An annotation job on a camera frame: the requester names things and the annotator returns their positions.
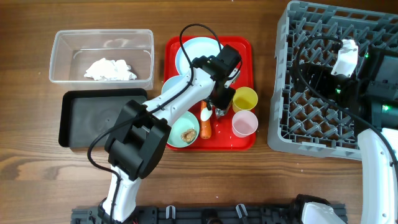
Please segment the mint green bowl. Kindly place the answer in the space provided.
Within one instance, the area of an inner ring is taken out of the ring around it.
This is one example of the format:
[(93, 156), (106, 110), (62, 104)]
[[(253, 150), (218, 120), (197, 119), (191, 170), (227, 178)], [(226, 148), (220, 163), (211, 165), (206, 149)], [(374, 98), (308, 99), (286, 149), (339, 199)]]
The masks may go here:
[(191, 112), (184, 113), (178, 120), (172, 125), (172, 129), (167, 140), (167, 144), (172, 147), (176, 148), (183, 148), (187, 147), (195, 142), (192, 141), (191, 143), (185, 143), (181, 139), (181, 134), (188, 129), (195, 129), (197, 131), (197, 137), (200, 133), (200, 125), (199, 122), (194, 114)]

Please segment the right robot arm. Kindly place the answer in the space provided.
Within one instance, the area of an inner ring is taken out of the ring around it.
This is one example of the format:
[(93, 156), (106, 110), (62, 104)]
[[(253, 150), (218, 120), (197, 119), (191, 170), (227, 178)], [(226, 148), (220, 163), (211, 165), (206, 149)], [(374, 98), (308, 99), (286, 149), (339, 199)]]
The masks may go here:
[(358, 74), (358, 51), (341, 47), (333, 68), (294, 62), (300, 88), (325, 100), (354, 121), (362, 153), (361, 223), (397, 223), (397, 53), (365, 51)]

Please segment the light blue bowl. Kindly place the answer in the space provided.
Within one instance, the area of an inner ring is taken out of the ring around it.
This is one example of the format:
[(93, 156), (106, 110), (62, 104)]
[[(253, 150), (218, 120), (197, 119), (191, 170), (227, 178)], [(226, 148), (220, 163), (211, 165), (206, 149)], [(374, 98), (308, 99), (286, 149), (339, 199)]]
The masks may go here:
[(181, 80), (183, 80), (185, 77), (181, 75), (177, 75), (174, 77), (170, 77), (167, 81), (164, 82), (164, 85), (161, 89), (161, 94), (164, 94), (166, 91), (171, 89), (173, 86), (178, 84)]

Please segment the silver red snack wrapper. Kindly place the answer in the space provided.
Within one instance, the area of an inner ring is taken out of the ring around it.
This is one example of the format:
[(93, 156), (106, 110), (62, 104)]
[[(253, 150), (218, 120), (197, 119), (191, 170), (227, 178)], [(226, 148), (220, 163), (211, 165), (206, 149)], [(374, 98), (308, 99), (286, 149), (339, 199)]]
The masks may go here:
[(216, 118), (217, 118), (217, 119), (220, 119), (222, 116), (227, 115), (227, 114), (228, 114), (228, 111), (229, 111), (229, 109), (230, 109), (230, 107), (231, 107), (231, 106), (228, 106), (228, 107), (227, 107), (226, 109), (224, 109), (224, 110), (219, 109), (219, 108), (216, 108), (216, 109), (215, 109)]

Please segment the white tissue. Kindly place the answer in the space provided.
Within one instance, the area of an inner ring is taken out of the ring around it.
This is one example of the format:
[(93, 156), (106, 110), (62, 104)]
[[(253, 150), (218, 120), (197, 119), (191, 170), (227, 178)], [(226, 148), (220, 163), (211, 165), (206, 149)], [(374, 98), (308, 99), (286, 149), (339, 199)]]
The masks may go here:
[(129, 81), (135, 80), (137, 75), (131, 72), (131, 66), (125, 60), (102, 58), (86, 70), (84, 77), (95, 81)]

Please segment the orange carrot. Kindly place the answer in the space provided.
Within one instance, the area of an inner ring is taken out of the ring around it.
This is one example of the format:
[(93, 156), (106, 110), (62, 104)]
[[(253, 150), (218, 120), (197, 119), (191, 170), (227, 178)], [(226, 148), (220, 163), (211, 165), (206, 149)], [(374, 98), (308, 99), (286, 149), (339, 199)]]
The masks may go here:
[[(206, 106), (205, 101), (201, 101), (201, 109)], [(211, 125), (210, 120), (202, 122), (200, 124), (200, 137), (202, 139), (209, 139), (211, 138)]]

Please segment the pink plastic cup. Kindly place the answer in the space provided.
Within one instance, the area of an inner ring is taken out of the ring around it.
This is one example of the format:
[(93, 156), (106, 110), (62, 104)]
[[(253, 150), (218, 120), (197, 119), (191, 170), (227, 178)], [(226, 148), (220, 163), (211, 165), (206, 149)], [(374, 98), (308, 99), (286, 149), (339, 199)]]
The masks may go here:
[(239, 138), (255, 133), (258, 125), (257, 116), (251, 111), (238, 111), (232, 118), (233, 134)]

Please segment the yellow plastic cup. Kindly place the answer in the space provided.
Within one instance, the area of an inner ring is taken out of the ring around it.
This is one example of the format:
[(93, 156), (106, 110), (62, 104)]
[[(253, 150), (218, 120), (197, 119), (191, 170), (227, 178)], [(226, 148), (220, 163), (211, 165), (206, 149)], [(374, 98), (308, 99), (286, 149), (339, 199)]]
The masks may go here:
[(233, 96), (233, 111), (251, 111), (258, 103), (257, 93), (249, 87), (238, 88)]

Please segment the brown food lump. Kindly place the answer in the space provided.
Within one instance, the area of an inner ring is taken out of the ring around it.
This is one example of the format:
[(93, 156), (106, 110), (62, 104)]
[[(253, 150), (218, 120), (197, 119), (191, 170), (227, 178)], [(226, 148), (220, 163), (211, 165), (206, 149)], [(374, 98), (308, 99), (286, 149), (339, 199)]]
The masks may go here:
[(181, 139), (185, 143), (191, 143), (197, 137), (197, 131), (193, 128), (186, 130), (181, 134)]

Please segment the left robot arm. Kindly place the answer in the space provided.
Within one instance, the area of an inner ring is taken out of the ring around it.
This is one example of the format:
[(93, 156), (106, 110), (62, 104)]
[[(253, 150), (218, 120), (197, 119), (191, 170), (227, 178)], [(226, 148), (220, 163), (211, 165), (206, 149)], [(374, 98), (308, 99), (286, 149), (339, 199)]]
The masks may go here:
[(240, 62), (239, 52), (225, 45), (217, 56), (193, 59), (190, 71), (160, 96), (123, 106), (104, 146), (112, 173), (108, 196), (99, 206), (105, 223), (123, 223), (133, 213), (141, 181), (159, 163), (179, 117), (202, 100), (216, 108), (227, 107)]

